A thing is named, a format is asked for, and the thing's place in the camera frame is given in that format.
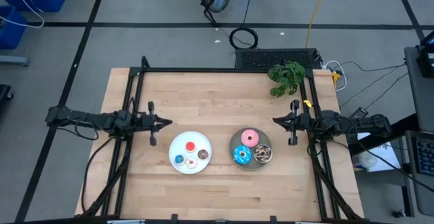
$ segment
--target white plate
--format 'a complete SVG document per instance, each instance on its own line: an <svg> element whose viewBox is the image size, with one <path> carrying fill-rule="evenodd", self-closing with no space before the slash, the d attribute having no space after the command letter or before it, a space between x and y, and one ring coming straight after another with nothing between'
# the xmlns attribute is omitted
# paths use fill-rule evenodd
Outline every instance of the white plate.
<svg viewBox="0 0 434 224"><path fill-rule="evenodd" d="M195 144L195 151L190 153L185 149L185 145L188 142L193 142ZM199 150L205 149L208 151L208 157L204 160L199 159L197 157L197 153L199 153ZM177 169L177 171L184 173L184 174L195 174L203 170L210 162L211 160L211 143L209 140L198 132L183 132L179 134L170 145L169 148L169 161L172 164L172 166ZM197 166L193 169L190 169L186 166L184 163L183 165L178 165L175 163L175 157L177 155L183 155L185 157L185 160L189 158L193 158L197 161Z"/></svg>

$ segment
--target white cord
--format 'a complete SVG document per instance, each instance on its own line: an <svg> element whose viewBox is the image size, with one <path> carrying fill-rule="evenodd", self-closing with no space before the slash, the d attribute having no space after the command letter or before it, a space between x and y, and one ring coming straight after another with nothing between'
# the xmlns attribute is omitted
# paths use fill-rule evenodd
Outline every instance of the white cord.
<svg viewBox="0 0 434 224"><path fill-rule="evenodd" d="M2 20L4 20L4 21L6 21L6 22L9 22L9 23L12 23L12 24L16 24L16 25L18 25L18 26L25 26L25 27L31 27L31 28L36 28L36 29L39 29L39 28L42 28L42 26L45 24L45 20L42 18L42 16L40 16L35 10L33 10L33 8L31 8L28 4L27 4L27 2L25 1L25 0L22 0L23 2L24 2L24 4L33 12L33 13L35 13L41 20L42 20L42 23L41 23L41 25L40 26L32 26L32 25L28 25L28 24L20 24L20 23L17 23L17 22L14 22L14 21L11 21L11 20L8 20L8 19L6 19L6 18L4 18L3 16L0 16L0 19L2 19Z"/></svg>
<svg viewBox="0 0 434 224"><path fill-rule="evenodd" d="M344 80L345 80L345 85L343 87L339 88L339 89L336 89L337 92L340 92L340 91L344 90L347 87L347 76L345 75L345 72L344 72L344 69L342 69L342 66L336 60L331 60L331 61L327 62L325 64L325 67L327 67L331 62L336 63L339 66L340 71L342 71L342 76L344 77Z"/></svg>

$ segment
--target yellow cable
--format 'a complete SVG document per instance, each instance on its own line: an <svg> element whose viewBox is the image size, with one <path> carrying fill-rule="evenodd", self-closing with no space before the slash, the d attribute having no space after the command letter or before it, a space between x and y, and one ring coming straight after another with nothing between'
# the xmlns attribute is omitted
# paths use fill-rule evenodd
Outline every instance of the yellow cable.
<svg viewBox="0 0 434 224"><path fill-rule="evenodd" d="M309 44L309 37L311 36L313 19L315 18L315 14L318 12L318 8L321 5L321 1L322 0L317 0L317 5L315 5L315 10L312 13L312 18L311 21L309 22L309 28L307 29L306 45L304 46L304 48L307 48L307 45Z"/></svg>

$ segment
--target gray plate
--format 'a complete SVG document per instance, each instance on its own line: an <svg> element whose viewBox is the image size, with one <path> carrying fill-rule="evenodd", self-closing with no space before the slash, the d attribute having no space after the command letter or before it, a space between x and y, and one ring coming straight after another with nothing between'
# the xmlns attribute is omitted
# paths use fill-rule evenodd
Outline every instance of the gray plate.
<svg viewBox="0 0 434 224"><path fill-rule="evenodd" d="M270 143L270 139L262 130L259 130L256 128L243 128L243 129L239 130L238 132L236 132L232 136L231 142L229 143L229 155L231 156L231 158L233 158L233 151L235 150L235 148L237 146L243 145L243 143L241 142L241 135L247 129L255 130L258 133L258 135L259 135L258 145L268 145L271 149L273 149L271 146L271 143ZM244 164L244 165L240 165L240 164L237 164L237 165L242 167L242 168L245 168L247 170L256 170L256 169L263 167L265 164L261 164L261 163L257 162L254 159L253 152L252 152L252 160L250 160L249 163Z"/></svg>

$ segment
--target wooden table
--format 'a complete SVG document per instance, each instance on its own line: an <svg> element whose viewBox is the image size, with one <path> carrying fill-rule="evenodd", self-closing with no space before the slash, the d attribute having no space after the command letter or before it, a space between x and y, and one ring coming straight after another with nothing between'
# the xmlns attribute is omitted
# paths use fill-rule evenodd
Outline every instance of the wooden table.
<svg viewBox="0 0 434 224"><path fill-rule="evenodd" d="M112 69L103 112L121 109L128 70ZM330 72L314 74L321 109L339 111ZM157 134L156 147L149 145L149 132L135 133L121 218L170 219L178 214L191 220L267 221L275 215L279 221L320 221L307 134L299 132L298 145L288 146L290 133L271 120L288 114L300 93L273 98L269 90L274 85L260 73L145 73L139 111L147 111L151 100L158 116L174 123ZM238 167L228 154L230 138L245 127L262 130L273 145L273 159L257 171ZM212 144L211 162L198 174L180 174L168 159L170 143L185 131L198 131ZM106 139L102 135L95 141L91 153ZM346 143L344 136L335 141ZM87 207L106 184L113 145L100 151L90 166ZM348 149L334 143L328 149L336 188L363 216ZM323 188L331 217L330 197Z"/></svg>

